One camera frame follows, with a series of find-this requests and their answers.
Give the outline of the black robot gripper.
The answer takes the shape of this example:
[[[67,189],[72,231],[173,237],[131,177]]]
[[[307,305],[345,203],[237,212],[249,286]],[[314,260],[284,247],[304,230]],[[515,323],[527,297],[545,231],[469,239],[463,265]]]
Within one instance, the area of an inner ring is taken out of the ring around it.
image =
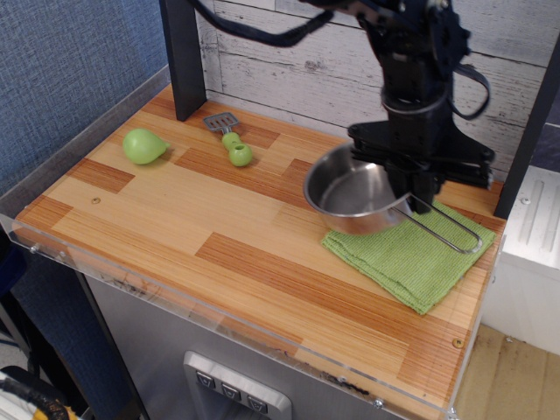
[[[488,188],[495,153],[461,132],[451,108],[406,112],[388,109],[388,119],[348,128],[353,156],[384,167],[394,195],[414,196],[417,214],[426,214],[447,181]]]

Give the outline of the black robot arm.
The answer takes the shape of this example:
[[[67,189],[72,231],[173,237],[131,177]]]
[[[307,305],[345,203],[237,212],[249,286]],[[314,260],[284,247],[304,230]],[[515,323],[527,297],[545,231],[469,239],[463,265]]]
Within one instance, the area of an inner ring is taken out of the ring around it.
[[[453,121],[453,75],[489,86],[472,66],[469,31],[449,1],[315,1],[313,6],[352,15],[366,32],[383,75],[385,122],[351,125],[356,159],[382,165],[396,196],[429,212],[446,180],[492,184],[492,149],[461,132]]]

